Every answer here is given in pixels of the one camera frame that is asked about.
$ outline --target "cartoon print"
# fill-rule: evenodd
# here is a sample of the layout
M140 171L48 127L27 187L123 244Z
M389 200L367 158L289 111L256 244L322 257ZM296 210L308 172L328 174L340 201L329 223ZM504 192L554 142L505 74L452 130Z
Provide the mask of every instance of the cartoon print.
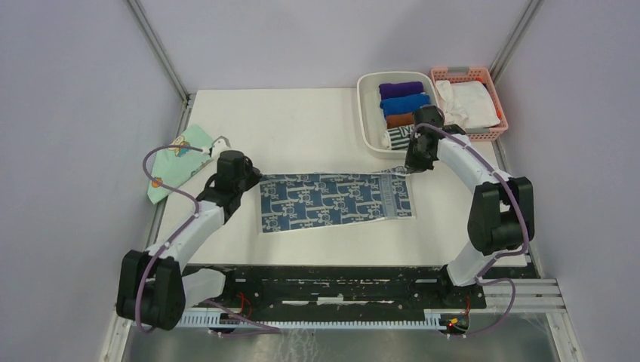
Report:
M185 141L184 136L180 135L171 144L179 146L189 146L191 143ZM183 149L180 147L170 147L169 149L176 153L176 157L182 157L189 151L188 149Z
M162 178L156 177L155 181L151 182L151 187L153 187L154 189L157 189L158 187L160 187L160 184L162 184Z

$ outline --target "folded cloth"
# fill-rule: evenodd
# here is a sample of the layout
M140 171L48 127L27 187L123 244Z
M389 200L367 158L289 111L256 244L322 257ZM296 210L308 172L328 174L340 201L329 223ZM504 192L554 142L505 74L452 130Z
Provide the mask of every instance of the folded cloth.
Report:
M199 148L211 148L214 149L220 147L220 142L214 140L206 134L197 125L189 126L181 135L178 136L171 144L194 146ZM153 162L153 169L151 175L155 177L155 181L149 183L149 189L147 195L152 203L157 204L163 198L166 198L171 191L160 187L161 183L166 183L172 187L178 187L190 179L193 175L198 173L204 166L211 162L213 158L209 155L202 154L201 152L170 148L162 149L155 154L155 160Z
M396 84L383 83L378 89L380 89L380 98L385 100L387 98L399 98L422 93L424 92L424 85L421 81L408 81L406 83Z
M445 125L457 124L462 128L466 128L466 122L469 115L460 104L460 101L454 94L454 89L449 81L435 81L435 89L440 96L440 106L442 113L445 115Z
M414 114L405 113L403 115L388 115L386 118L386 129L408 126L414 123Z
M408 125L387 130L382 137L382 146L391 150L409 148L409 136L413 129L413 125Z
M455 97L469 116L464 128L486 128L500 124L494 101L485 86L479 81L454 83Z
M421 106L429 104L429 96L426 94L412 94L401 98L388 98L380 102L384 118L388 115L403 115L411 113Z
M413 217L407 171L265 175L262 232Z

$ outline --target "black bracket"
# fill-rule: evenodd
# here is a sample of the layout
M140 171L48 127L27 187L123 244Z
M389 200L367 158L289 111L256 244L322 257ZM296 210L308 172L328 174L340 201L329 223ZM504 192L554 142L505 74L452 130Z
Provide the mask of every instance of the black bracket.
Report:
M477 284L471 284L465 287L455 286L449 278L446 265L440 269L436 280L438 296L445 305L459 305L467 296L475 299L475 296L479 293L482 295L483 293L482 287Z
M465 134L457 124L444 126L445 117L436 106L424 106L414 112L414 126L431 124L449 134ZM438 160L438 141L443 137L430 128L421 127L418 136L409 140L405 167L409 173L433 170L433 162Z
M534 188L526 177L511 178L506 184L511 189L525 219L528 237L534 237ZM509 206L500 211L500 202ZM515 250L522 243L522 230L513 205L499 183L483 183L475 187L469 222L466 227L471 244L484 255L499 250Z
M198 201L214 202L224 209L224 222L240 207L242 194L258 184L262 174L249 157L240 151L223 151L218 158L218 170L209 177Z
M226 276L224 292L215 300L237 308L237 295L243 293L256 321L424 321L424 309L464 309L467 296L471 308L486 308L478 285L441 291L442 285L433 282L440 268L188 265L185 272L203 267ZM318 298L337 296L366 303L318 304Z
M224 222L240 207L242 194L260 181L260 170L239 151L224 151L217 161L217 173L207 180L198 201L211 201L224 209ZM115 304L116 313L135 321L136 297L143 272L151 261L149 252L131 250L122 259L120 284ZM180 321L186 297L178 261L169 257L158 259L144 284L140 303L142 323L170 330Z

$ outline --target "purple folded cloth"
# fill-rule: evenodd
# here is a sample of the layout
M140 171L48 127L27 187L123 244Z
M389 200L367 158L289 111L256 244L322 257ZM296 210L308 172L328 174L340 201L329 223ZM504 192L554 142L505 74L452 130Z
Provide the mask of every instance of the purple folded cloth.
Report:
M379 86L380 98L400 98L424 92L424 86L421 81L408 81L406 83L383 83Z

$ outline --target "metal floor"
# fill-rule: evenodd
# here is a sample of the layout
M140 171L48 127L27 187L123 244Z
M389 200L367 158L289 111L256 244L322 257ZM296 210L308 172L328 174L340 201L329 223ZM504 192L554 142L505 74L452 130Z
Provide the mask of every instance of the metal floor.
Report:
M497 316L473 314L471 330ZM545 314L511 314L495 330L447 340L430 330L291 330L281 335L219 338L180 328L142 335L131 330L124 361L558 361Z

